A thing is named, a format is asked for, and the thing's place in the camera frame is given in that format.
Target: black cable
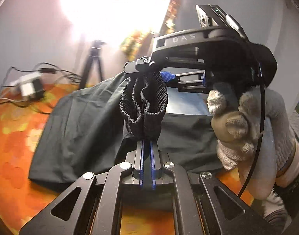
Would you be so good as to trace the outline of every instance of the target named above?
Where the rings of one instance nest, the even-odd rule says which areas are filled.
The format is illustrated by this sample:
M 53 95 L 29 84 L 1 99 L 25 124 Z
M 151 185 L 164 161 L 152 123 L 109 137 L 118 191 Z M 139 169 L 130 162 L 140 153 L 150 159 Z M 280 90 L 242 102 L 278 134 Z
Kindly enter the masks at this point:
M 78 75 L 78 74 L 75 74 L 75 73 L 73 73 L 73 72 L 71 72 L 71 71 L 67 71 L 67 70 L 60 70 L 60 71 L 63 71 L 63 72 L 68 72 L 68 73 L 70 73 L 70 74 L 72 74 L 72 75 L 75 75 L 75 76 L 77 76 L 77 77 L 81 78 L 81 76 L 80 76 L 80 75 Z
M 31 105 L 31 103 L 29 103 L 27 105 L 23 105 L 22 106 L 22 105 L 19 105 L 19 104 L 15 103 L 15 102 L 9 101 L 9 100 L 8 101 L 4 101 L 4 102 L 0 102 L 0 105 L 4 104 L 4 103 L 12 103 L 12 104 L 16 105 L 19 108 L 26 108 L 26 107 L 29 107 Z
M 257 142 L 257 149 L 256 149 L 256 153 L 255 153 L 255 157 L 253 160 L 253 164 L 251 166 L 251 169 L 249 170 L 249 173 L 247 175 L 247 178 L 244 182 L 244 185 L 242 186 L 238 197 L 241 197 L 243 192 L 245 191 L 251 176 L 253 175 L 253 172 L 255 170 L 257 161 L 258 161 L 258 157 L 259 157 L 259 152 L 260 152 L 260 148 L 261 148 L 261 143 L 262 143 L 262 137 L 263 137 L 263 131 L 264 131 L 264 127 L 265 127 L 265 115 L 266 115 L 266 95 L 265 95 L 265 84 L 263 82 L 263 77 L 262 77 L 262 71 L 261 71 L 261 65 L 260 62 L 257 61 L 258 64 L 258 75 L 259 75 L 259 86 L 260 86 L 260 102 L 261 102 L 261 114 L 260 114 L 260 133 L 261 136 L 258 139 Z
M 55 67 L 55 68 L 57 68 L 58 70 L 61 71 L 61 68 L 60 68 L 60 67 L 58 67 L 57 65 L 48 63 L 48 62 L 39 62 L 38 64 L 36 64 L 36 65 L 33 67 L 32 70 L 35 70 L 36 68 L 38 68 L 38 67 L 39 67 L 40 65 L 42 65 L 42 64 L 47 64 L 47 65 L 53 66 L 53 67 Z
M 23 106 L 21 106 L 21 105 L 15 103 L 15 102 L 12 102 L 12 101 L 9 101 L 9 100 L 8 100 L 8 101 L 4 101 L 4 102 L 0 102 L 0 105 L 1 105 L 1 104 L 5 104 L 5 103 L 12 103 L 12 104 L 16 105 L 16 106 L 19 107 L 19 108 L 26 108 L 26 107 L 29 107 L 29 106 L 31 105 L 31 102 L 30 102 L 30 103 L 27 104 L 27 105 L 23 105 Z M 35 112 L 37 112 L 37 113 L 44 114 L 44 115 L 49 115 L 49 114 L 50 114 L 50 113 L 47 113 L 47 112 L 43 112 L 43 111 L 39 110 L 39 109 L 36 108 L 36 107 L 33 107 L 32 110 L 35 111 Z
M 33 111 L 37 112 L 37 113 L 40 113 L 40 114 L 44 114 L 44 115 L 50 115 L 50 113 L 47 113 L 47 112 L 43 112 L 41 110 L 39 110 L 38 108 L 36 107 L 33 107 L 32 108 Z
M 0 94 L 1 94 L 2 89 L 3 89 L 3 86 L 5 85 L 5 82 L 6 82 L 7 78 L 8 78 L 9 73 L 10 73 L 11 70 L 13 70 L 13 69 L 14 69 L 14 67 L 9 67 L 9 68 L 8 68 L 8 70 L 7 70 L 7 72 L 6 72 L 6 75 L 5 75 L 5 78 L 3 79 L 3 82 L 2 82 L 2 84 L 0 85 Z
M 35 71 L 40 71 L 40 70 L 20 70 L 20 69 L 18 69 L 16 67 L 13 67 L 13 66 L 11 68 L 13 68 L 16 71 L 21 71 L 21 72 L 35 72 Z

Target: black plastic bracket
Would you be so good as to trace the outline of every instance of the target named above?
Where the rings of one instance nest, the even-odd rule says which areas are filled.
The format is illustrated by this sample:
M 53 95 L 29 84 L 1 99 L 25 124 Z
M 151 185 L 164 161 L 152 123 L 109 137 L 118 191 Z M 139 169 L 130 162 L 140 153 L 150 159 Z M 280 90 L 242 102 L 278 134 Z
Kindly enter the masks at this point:
M 142 187 L 139 153 L 151 152 L 155 187 Z M 211 174 L 187 173 L 158 150 L 140 141 L 126 161 L 108 172 L 85 173 L 20 230 L 19 235 L 119 235 L 124 199 L 167 196 L 174 213 L 175 235 L 273 235 L 272 226 Z

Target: work glove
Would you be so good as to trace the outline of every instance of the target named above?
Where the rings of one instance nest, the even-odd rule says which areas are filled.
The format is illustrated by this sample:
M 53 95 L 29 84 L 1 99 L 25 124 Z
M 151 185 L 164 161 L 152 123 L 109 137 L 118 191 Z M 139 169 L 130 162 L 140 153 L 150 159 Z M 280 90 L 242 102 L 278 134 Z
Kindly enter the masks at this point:
M 259 155 L 272 153 L 274 140 L 276 175 L 273 184 L 276 182 L 278 186 L 286 187 L 299 173 L 299 144 L 290 128 L 282 96 L 270 89 L 265 89 L 265 95 L 266 119 L 263 142 L 264 146 L 267 148 L 269 146 L 270 149 L 263 150 L 262 146 L 261 151 L 265 153 L 260 151 Z M 217 155 L 223 167 L 231 170 L 237 166 L 240 180 L 244 183 L 260 137 L 260 89 L 253 87 L 244 93 L 239 99 L 238 111 L 231 110 L 228 102 L 226 96 L 217 90 L 209 93 L 208 108 L 213 115 L 211 126 L 218 138 Z M 268 160 L 264 161 L 264 165 L 268 165 Z M 264 193 L 258 190 L 250 192 L 255 194 L 254 197 L 263 199 L 270 194 L 269 190 L 272 190 L 272 187 Z

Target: electrical cable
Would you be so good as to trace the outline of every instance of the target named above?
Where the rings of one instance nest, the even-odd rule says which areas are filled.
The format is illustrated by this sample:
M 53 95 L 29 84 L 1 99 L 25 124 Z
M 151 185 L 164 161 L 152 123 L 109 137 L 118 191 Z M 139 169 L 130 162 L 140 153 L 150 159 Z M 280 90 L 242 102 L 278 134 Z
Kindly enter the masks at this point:
M 6 96 L 6 94 L 8 94 L 11 91 L 11 88 L 14 87 L 14 86 L 6 86 L 6 85 L 4 85 L 3 87 L 8 87 L 8 89 L 5 92 L 0 93 L 0 97 Z
M 16 71 L 20 71 L 20 72 L 35 72 L 35 71 L 37 71 L 37 70 L 21 70 L 21 69 L 18 69 L 18 68 L 16 68 L 16 67 L 14 67 L 14 66 L 9 67 L 8 70 L 7 70 L 7 72 L 6 72 L 5 78 L 3 79 L 3 82 L 2 82 L 2 84 L 0 85 L 0 95 L 1 95 L 1 92 L 2 92 L 3 87 L 6 87 L 6 86 L 5 86 L 5 82 L 6 82 L 7 78 L 8 78 L 8 76 L 9 76 L 9 73 L 10 73 L 12 70 L 16 70 Z
M 58 83 L 62 78 L 64 78 L 64 77 L 68 78 L 68 75 L 62 75 L 62 76 L 60 76 L 59 78 L 57 78 L 57 79 L 54 81 L 54 83 L 53 83 L 53 87 L 52 87 L 51 89 L 47 90 L 47 91 L 52 90 L 52 89 L 55 87 L 55 84 L 57 84 L 57 83 Z M 50 107 L 51 109 L 54 109 L 54 108 L 55 108 L 55 107 L 54 107 L 53 105 L 51 105 L 50 103 L 45 103 L 45 105 L 48 106 L 48 107 Z
M 17 104 L 16 102 L 12 102 L 12 101 L 4 101 L 4 102 L 0 102 L 0 105 L 1 104 L 5 104 L 5 103 L 12 103 L 12 104 L 14 104 L 14 105 L 16 105 L 17 107 L 19 107 L 19 108 L 26 108 L 26 107 L 28 107 L 28 106 L 30 106 L 31 105 L 31 103 L 29 103 L 29 104 L 27 104 L 27 105 L 19 105 L 19 104 Z
M 52 89 L 55 87 L 55 85 L 56 85 L 61 79 L 63 79 L 63 78 L 67 78 L 67 79 L 70 80 L 69 75 L 62 75 L 62 76 L 60 76 L 60 77 L 58 77 L 58 78 L 54 81 L 54 83 L 53 83 L 53 87 L 52 87 L 50 90 L 52 90 Z
M 58 67 L 57 65 L 54 65 L 54 64 L 52 64 L 52 63 L 48 63 L 48 62 L 39 62 L 38 64 L 36 64 L 36 65 L 33 67 L 32 70 L 35 70 L 36 68 L 38 68 L 38 67 L 39 67 L 40 65 L 42 65 L 42 64 L 47 64 L 47 65 L 50 65 L 50 66 L 53 66 L 53 67 L 57 68 L 58 70 L 61 70 L 61 68 Z
M 48 113 L 48 112 L 43 112 L 43 111 L 39 110 L 39 108 L 37 108 L 37 107 L 33 107 L 33 106 L 31 106 L 31 109 L 32 109 L 34 112 L 37 112 L 37 113 L 40 113 L 40 114 L 50 115 L 50 113 Z
M 81 78 L 81 76 L 80 76 L 80 75 L 78 75 L 78 74 L 75 74 L 75 73 L 73 73 L 73 72 L 71 72 L 71 71 L 67 71 L 67 70 L 60 70 L 60 71 L 63 71 L 63 72 L 68 72 L 68 73 L 70 73 L 70 74 L 72 74 L 72 75 L 75 75 L 75 76 L 78 76 L 78 77 L 80 77 L 80 78 Z
M 11 101 L 11 102 L 23 102 L 23 101 L 26 101 L 26 100 L 13 100 L 13 99 L 4 98 L 4 97 L 0 97 L 0 99 L 2 99 L 2 100 L 8 100 L 8 101 Z
M 262 71 L 261 71 L 261 65 L 260 62 L 257 61 L 257 65 L 258 65 L 258 75 L 259 75 L 259 87 L 260 87 L 260 102 L 261 102 L 261 114 L 260 114 L 260 133 L 261 136 L 258 139 L 257 142 L 257 149 L 256 149 L 256 153 L 254 156 L 254 160 L 253 160 L 253 164 L 251 166 L 251 169 L 249 170 L 249 173 L 247 175 L 247 178 L 239 192 L 239 194 L 237 195 L 238 197 L 241 197 L 243 192 L 245 191 L 251 176 L 253 175 L 253 172 L 255 170 L 257 161 L 258 161 L 258 157 L 259 157 L 259 152 L 260 152 L 260 148 L 261 148 L 261 143 L 262 143 L 262 137 L 263 137 L 263 131 L 264 131 L 264 127 L 265 127 L 265 115 L 266 115 L 266 95 L 265 95 L 265 84 L 263 82 L 263 77 L 262 77 Z

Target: black gripper frame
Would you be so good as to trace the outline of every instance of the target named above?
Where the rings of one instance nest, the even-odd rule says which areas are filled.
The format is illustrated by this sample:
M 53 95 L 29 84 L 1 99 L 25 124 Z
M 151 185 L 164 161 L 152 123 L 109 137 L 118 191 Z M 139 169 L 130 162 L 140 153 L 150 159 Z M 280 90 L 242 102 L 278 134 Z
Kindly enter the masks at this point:
M 19 235 L 117 235 L 122 206 L 148 194 L 167 197 L 175 235 L 276 234 L 214 175 L 187 173 L 158 150 L 157 142 L 139 141 L 125 162 L 102 174 L 82 175 Z
M 164 68 L 204 70 L 207 84 L 179 85 L 181 91 L 207 93 L 214 82 L 226 82 L 235 89 L 259 85 L 257 61 L 265 86 L 277 71 L 277 61 L 264 45 L 248 40 L 243 28 L 217 5 L 196 6 L 200 29 L 188 29 L 154 39 L 150 57 L 127 62 L 129 76 Z

